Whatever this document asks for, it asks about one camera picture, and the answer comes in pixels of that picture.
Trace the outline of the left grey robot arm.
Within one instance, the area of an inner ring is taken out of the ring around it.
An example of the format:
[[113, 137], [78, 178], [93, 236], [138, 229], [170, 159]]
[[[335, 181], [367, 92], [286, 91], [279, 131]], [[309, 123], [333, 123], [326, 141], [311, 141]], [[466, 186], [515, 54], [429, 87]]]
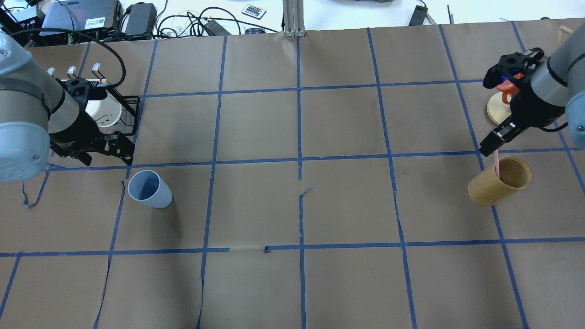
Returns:
[[103, 133], [87, 111], [96, 101], [113, 99], [136, 114], [117, 91], [126, 77], [125, 63], [117, 52], [112, 54], [121, 65], [121, 77], [104, 84], [81, 77], [65, 81], [53, 77], [11, 35], [1, 35], [0, 49], [2, 182], [36, 177], [46, 167], [50, 150], [86, 166], [92, 162], [92, 153], [133, 163], [134, 143], [128, 135]]

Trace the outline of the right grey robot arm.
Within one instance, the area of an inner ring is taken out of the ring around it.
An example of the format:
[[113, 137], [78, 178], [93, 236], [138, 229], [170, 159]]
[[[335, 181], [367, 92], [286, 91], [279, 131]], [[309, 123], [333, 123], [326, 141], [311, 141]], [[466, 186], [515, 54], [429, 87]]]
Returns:
[[548, 57], [541, 48], [501, 56], [485, 73], [483, 86], [497, 87], [506, 77], [518, 88], [511, 114], [480, 143], [489, 156], [524, 130], [544, 129], [565, 115], [569, 136], [577, 147], [585, 143], [585, 30], [581, 25]]

